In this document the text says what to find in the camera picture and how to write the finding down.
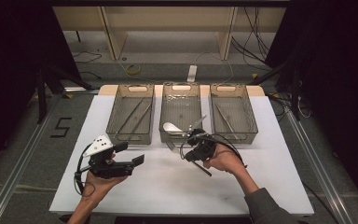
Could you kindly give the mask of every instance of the metal frame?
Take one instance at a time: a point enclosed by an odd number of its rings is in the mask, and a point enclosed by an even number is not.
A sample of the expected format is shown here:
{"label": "metal frame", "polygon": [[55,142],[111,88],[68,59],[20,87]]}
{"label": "metal frame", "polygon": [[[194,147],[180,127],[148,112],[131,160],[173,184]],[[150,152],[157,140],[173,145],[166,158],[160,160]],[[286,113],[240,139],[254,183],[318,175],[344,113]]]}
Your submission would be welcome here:
{"label": "metal frame", "polygon": [[330,179],[330,176],[324,169],[324,166],[319,159],[318,154],[315,151],[310,139],[307,136],[301,122],[295,118],[292,112],[288,113],[288,118],[293,127],[293,130],[300,141],[301,146],[304,149],[304,152],[307,155],[307,158],[310,162],[313,172],[315,172],[316,177],[324,191],[324,194],[330,203],[330,206],[333,209],[333,213],[336,216],[339,223],[349,224],[353,223],[350,214],[345,206],[345,203],[342,201],[341,196],[339,195],[336,187],[333,184],[333,181]]}
{"label": "metal frame", "polygon": [[34,151],[36,150],[36,147],[39,143],[39,140],[41,136],[43,135],[43,132],[46,129],[46,126],[48,125],[49,118],[54,111],[55,106],[60,101],[61,96],[60,95],[54,95],[51,98],[49,107],[48,107],[48,113],[46,114],[45,118],[41,123],[38,123],[36,125],[36,128],[28,141],[27,146],[25,147],[24,151],[22,152],[19,160],[17,161],[15,167],[13,168],[13,171],[11,172],[10,176],[8,177],[6,183],[0,190],[0,217],[3,215],[5,208],[8,204],[8,201],[10,200],[14,189],[16,188],[17,184],[19,183],[22,174],[25,171],[25,168],[28,165],[29,160],[31,159],[32,155],[34,154]]}

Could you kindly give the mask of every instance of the gray floor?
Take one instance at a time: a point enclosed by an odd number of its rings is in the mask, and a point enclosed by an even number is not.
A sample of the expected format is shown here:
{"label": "gray floor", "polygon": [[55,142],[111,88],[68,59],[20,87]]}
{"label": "gray floor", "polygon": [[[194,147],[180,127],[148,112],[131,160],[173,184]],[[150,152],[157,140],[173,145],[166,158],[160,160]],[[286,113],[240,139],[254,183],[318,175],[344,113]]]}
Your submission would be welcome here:
{"label": "gray floor", "polygon": [[[95,87],[100,87],[104,84],[140,81],[160,83],[163,79],[185,81],[189,65],[195,62],[196,57],[200,53],[211,52],[216,55],[218,54],[213,34],[134,33],[129,35],[124,52],[120,57],[121,59],[125,57],[127,60],[120,60],[120,62],[140,64],[142,71],[136,77],[148,79],[140,80],[127,77],[121,66],[110,59],[103,34],[80,32],[82,43],[77,42],[74,32],[66,32],[65,34],[74,54],[87,50],[103,55],[92,63],[77,64],[79,71],[92,72],[102,77],[102,79],[98,79],[88,73],[81,74],[84,81]],[[245,39],[241,34],[237,34],[237,36],[238,39]],[[265,36],[273,37],[272,34],[266,34]],[[83,58],[75,57],[75,59],[85,62],[95,58],[95,55],[82,54],[81,57]],[[229,65],[215,59],[211,54],[202,55],[199,59],[197,60],[199,67],[196,76],[197,81],[201,83],[211,81],[221,82],[231,76]],[[241,55],[235,52],[235,49],[231,49],[228,61],[232,66],[234,74],[231,81],[247,83],[252,79],[252,74],[257,73],[262,75],[266,72],[246,65]],[[274,92],[273,86],[275,81],[276,78],[273,78],[263,83],[262,87],[265,92]],[[64,81],[64,84],[65,86],[73,85],[66,81]],[[58,220],[58,215],[51,214],[48,208],[54,198],[55,189],[60,183],[62,173],[65,170],[84,119],[87,116],[92,97],[90,94],[74,94],[59,101],[50,117],[50,122],[40,143],[22,175],[19,185],[0,218],[0,223],[61,223]],[[279,114],[282,110],[281,106],[276,102],[271,102],[271,104],[275,112]],[[18,158],[21,156],[36,127],[37,112],[37,99],[33,98],[26,108],[16,131],[8,139],[7,148],[0,153],[0,188],[5,184],[12,168],[16,165]],[[70,127],[70,130],[64,138],[51,138],[53,134],[63,133],[63,130],[55,130],[55,125],[59,118],[72,118],[62,122],[62,126]],[[283,118],[278,116],[277,120],[280,121],[283,136],[292,154],[300,178],[329,205],[289,119],[287,116]],[[302,118],[300,122],[309,134],[310,141],[322,159],[327,173],[343,199],[353,223],[358,223],[358,189],[345,172],[339,159],[333,155],[324,131],[318,123],[317,116],[312,116],[309,119]],[[302,217],[301,220],[312,224],[335,223],[316,197],[309,190],[307,190],[307,193],[315,208],[315,214],[311,217]],[[103,215],[93,215],[91,221],[91,223],[114,222],[114,217]]]}

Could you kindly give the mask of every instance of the white tabletop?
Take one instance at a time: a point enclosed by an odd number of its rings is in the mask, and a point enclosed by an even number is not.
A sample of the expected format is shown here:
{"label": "white tabletop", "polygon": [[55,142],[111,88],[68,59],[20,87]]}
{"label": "white tabletop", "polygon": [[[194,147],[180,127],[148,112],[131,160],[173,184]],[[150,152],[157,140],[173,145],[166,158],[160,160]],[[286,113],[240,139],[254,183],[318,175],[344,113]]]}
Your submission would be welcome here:
{"label": "white tabletop", "polygon": [[[74,172],[83,149],[104,133],[115,96],[95,96],[68,166],[57,189],[50,212],[71,213],[80,196]],[[239,146],[248,171],[260,188],[266,188],[277,204],[290,214],[312,215],[313,209],[292,157],[284,142],[268,97],[250,97],[259,133],[248,146]],[[158,124],[161,97],[156,97],[152,144],[119,152],[116,161],[130,161],[145,154],[144,164],[115,186],[93,212],[117,216],[238,217],[249,214],[241,187],[233,175],[210,169],[212,177],[191,162],[181,160],[160,142]],[[208,97],[201,97],[202,125],[210,133]],[[87,165],[88,158],[83,160]]]}

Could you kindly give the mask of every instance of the sleeve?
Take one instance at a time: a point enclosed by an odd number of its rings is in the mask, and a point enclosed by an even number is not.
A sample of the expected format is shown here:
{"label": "sleeve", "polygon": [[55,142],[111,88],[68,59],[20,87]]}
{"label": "sleeve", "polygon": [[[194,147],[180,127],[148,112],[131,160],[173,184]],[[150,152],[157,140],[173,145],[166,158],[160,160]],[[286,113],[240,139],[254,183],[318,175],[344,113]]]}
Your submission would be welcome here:
{"label": "sleeve", "polygon": [[259,189],[245,196],[245,201],[255,224],[298,224],[286,210],[275,203],[266,189]]}

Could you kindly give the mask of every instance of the wire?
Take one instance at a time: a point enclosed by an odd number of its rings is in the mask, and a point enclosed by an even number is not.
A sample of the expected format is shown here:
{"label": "wire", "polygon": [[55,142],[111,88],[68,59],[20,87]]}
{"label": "wire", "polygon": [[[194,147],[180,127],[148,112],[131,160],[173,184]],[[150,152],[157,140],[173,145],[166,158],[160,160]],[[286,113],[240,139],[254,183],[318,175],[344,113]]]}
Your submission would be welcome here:
{"label": "wire", "polygon": [[246,17],[247,17],[247,19],[248,19],[248,22],[249,22],[249,24],[250,24],[250,26],[251,26],[251,28],[252,28],[252,32],[249,34],[248,40],[249,40],[249,38],[250,38],[250,36],[251,36],[252,34],[255,34],[255,37],[256,37],[256,39],[257,39],[257,46],[258,46],[258,48],[259,48],[259,50],[260,50],[260,54],[262,55],[263,59],[265,60],[266,57],[265,57],[264,55],[267,56],[268,53],[267,53],[266,51],[268,51],[269,48],[268,48],[268,47],[266,46],[266,44],[264,43],[264,41],[263,41],[263,39],[261,38],[261,35],[260,35],[259,31],[258,31],[258,25],[259,25],[258,14],[259,14],[260,8],[259,8],[259,7],[256,7],[256,8],[255,8],[255,21],[254,21],[253,24],[252,24],[252,22],[251,22],[251,19],[250,19],[250,17],[249,17],[249,14],[248,14],[248,12],[247,12],[247,10],[246,10],[246,7],[244,7],[243,10],[245,11],[245,15],[246,15]]}
{"label": "wire", "polygon": [[239,53],[242,54],[243,61],[244,61],[247,65],[249,65],[249,66],[251,66],[251,67],[253,67],[253,68],[256,68],[256,69],[260,69],[260,70],[264,70],[264,71],[271,71],[271,69],[265,69],[265,68],[261,68],[261,67],[256,67],[256,66],[254,66],[254,65],[252,65],[252,64],[249,64],[249,63],[246,61],[245,56],[248,57],[248,58],[252,58],[252,59],[258,60],[258,61],[260,61],[260,62],[263,63],[263,64],[266,64],[266,63],[265,63],[263,60],[261,60],[260,58],[258,58],[256,55],[254,55],[251,51],[249,51],[248,49],[246,49],[246,48],[245,48],[246,44],[245,44],[245,46],[241,46],[240,43],[238,43],[238,41],[237,41],[234,37],[232,37],[232,40],[233,40],[233,42],[231,42],[232,46],[233,46]]}
{"label": "wire", "polygon": [[300,112],[300,114],[301,114],[305,119],[308,119],[308,118],[310,117],[310,115],[312,114],[312,111],[310,110],[309,114],[308,114],[308,115],[305,115],[305,114],[302,112],[301,108],[300,108],[300,102],[301,102],[301,97],[298,98],[298,104],[297,104],[297,106],[298,106],[298,111]]}
{"label": "wire", "polygon": [[92,74],[93,76],[95,76],[95,77],[97,77],[98,79],[103,79],[102,77],[100,77],[100,76],[97,76],[97,75],[95,75],[94,73],[92,73],[92,72],[80,72],[80,74]]}
{"label": "wire", "polygon": [[214,136],[214,135],[217,135],[217,136],[220,136],[221,138],[223,138],[226,142],[228,142],[228,143],[231,145],[231,147],[236,151],[237,154],[240,154],[240,152],[237,150],[237,148],[234,147],[234,145],[233,145],[228,139],[226,139],[225,136],[223,136],[223,135],[220,134],[220,133],[213,133],[213,134],[211,134],[211,136]]}
{"label": "wire", "polygon": [[275,114],[275,116],[280,116],[280,115],[283,115],[284,114],[284,105],[276,98],[274,98],[272,95],[267,95],[267,97],[272,100],[272,101],[275,101],[275,102],[278,102],[278,104],[282,107],[282,113],[280,114]]}
{"label": "wire", "polygon": [[212,56],[214,56],[217,60],[220,60],[220,61],[222,61],[222,62],[227,63],[228,66],[229,66],[229,69],[230,69],[230,71],[231,71],[231,77],[229,77],[227,80],[225,80],[225,81],[223,81],[223,82],[221,82],[221,83],[219,83],[219,84],[226,83],[226,82],[230,81],[232,78],[234,78],[234,72],[232,71],[231,64],[230,64],[228,61],[225,61],[225,60],[220,59],[219,57],[215,56],[215,55],[212,54],[211,52],[202,52],[202,53],[200,53],[199,55],[197,55],[196,59],[194,60],[194,65],[197,65],[197,59],[199,58],[199,56],[201,56],[202,54],[207,54],[207,53],[209,53],[209,54],[211,54]]}
{"label": "wire", "polygon": [[151,81],[151,82],[157,82],[157,83],[161,83],[161,82],[174,82],[174,81],[169,81],[169,80],[153,80],[153,79],[149,79],[149,78],[143,78],[143,77],[135,77],[134,75],[131,75],[128,73],[128,69],[126,69],[124,67],[124,65],[117,61],[117,63],[121,66],[121,68],[123,68],[124,73],[126,74],[127,77],[133,78],[133,79],[139,79],[139,80],[144,80],[144,81]]}
{"label": "wire", "polygon": [[308,186],[304,181],[301,180],[301,183],[306,187],[315,197],[316,199],[322,204],[322,206],[326,209],[326,211],[330,214],[330,216],[334,219],[334,221],[339,224],[338,219],[334,216],[333,212],[327,207],[327,205],[322,201],[322,199],[313,191],[310,186]]}
{"label": "wire", "polygon": [[186,141],[185,141],[184,143],[182,143],[182,145],[180,145],[180,150],[179,150],[179,152],[180,152],[180,158],[181,158],[182,160],[185,159],[185,155],[183,154],[183,146],[185,145],[185,143],[186,143]]}
{"label": "wire", "polygon": [[281,118],[278,120],[278,123],[281,122],[281,120],[282,120],[290,111],[291,111],[291,110],[288,109],[288,110],[286,111],[286,113],[284,113],[284,115],[281,116]]}
{"label": "wire", "polygon": [[80,53],[78,53],[78,54],[75,54],[75,55],[72,55],[72,57],[77,57],[77,56],[79,56],[80,54],[83,54],[83,53],[88,53],[88,54],[91,54],[91,55],[97,55],[97,57],[96,58],[94,58],[94,59],[91,59],[91,60],[88,60],[88,61],[86,61],[86,62],[75,62],[75,63],[90,63],[90,62],[92,62],[92,61],[95,61],[95,60],[97,60],[97,59],[99,59],[99,58],[102,58],[103,57],[103,55],[102,54],[97,54],[97,53],[91,53],[91,52],[88,52],[88,51],[81,51]]}
{"label": "wire", "polygon": [[291,100],[290,99],[284,99],[284,98],[279,98],[279,97],[276,97],[274,95],[271,95],[271,94],[268,94],[268,98],[270,100],[274,100],[278,103],[280,103],[282,106],[286,106],[288,108],[292,108],[292,105],[290,104]]}
{"label": "wire", "polygon": [[[82,163],[82,161],[83,161],[83,154],[86,152],[87,149],[89,149],[90,146],[91,146],[91,144],[89,144],[88,146],[86,146],[86,148],[84,148],[83,152],[80,154],[80,158],[79,158],[79,161],[78,161],[78,163],[77,163],[76,173],[75,173],[75,175],[74,175],[75,191],[76,191],[78,194],[80,194],[80,195],[82,195],[82,194],[79,193],[79,191],[77,190],[77,188],[76,188],[76,183],[78,183],[78,184],[83,184],[83,183],[85,183],[85,182],[82,182],[82,181],[81,181],[81,174],[82,174],[84,171],[82,171],[80,167],[81,167],[81,163]],[[80,176],[80,177],[79,177],[80,181],[77,181],[77,180],[76,180],[76,175],[79,175],[79,176]]]}
{"label": "wire", "polygon": [[[80,192],[80,190],[78,190],[77,187],[76,187],[76,183],[84,184],[84,188],[85,188],[87,185],[92,186],[92,192],[91,192],[90,194],[88,194],[88,195],[84,195],[84,194],[83,194],[83,193],[84,193],[84,190],[83,190],[83,192]],[[89,183],[89,182],[77,181],[76,178],[74,178],[74,185],[75,185],[75,191],[76,191],[76,193],[77,193],[78,195],[83,196],[83,197],[89,197],[89,196],[91,196],[91,195],[95,192],[95,186],[94,186],[93,184]]]}

